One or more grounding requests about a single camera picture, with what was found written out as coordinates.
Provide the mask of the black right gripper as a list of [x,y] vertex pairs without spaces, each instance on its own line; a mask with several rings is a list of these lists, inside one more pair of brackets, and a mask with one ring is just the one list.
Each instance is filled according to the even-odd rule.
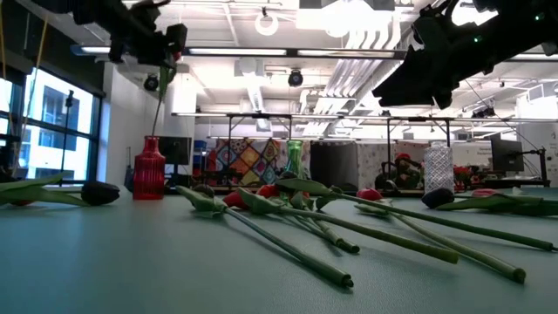
[[412,24],[415,40],[404,62],[373,91],[382,107],[452,104],[451,87],[493,71],[493,19],[454,21],[448,10],[422,10]]

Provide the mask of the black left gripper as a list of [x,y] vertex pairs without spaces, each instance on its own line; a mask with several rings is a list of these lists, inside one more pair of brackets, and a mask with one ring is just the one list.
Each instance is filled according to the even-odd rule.
[[137,2],[127,8],[122,2],[109,2],[115,25],[109,30],[111,45],[109,59],[123,63],[125,53],[141,64],[174,66],[173,54],[181,54],[187,41],[187,27],[172,24],[166,35],[157,31],[155,20],[160,16],[159,7],[168,2]]

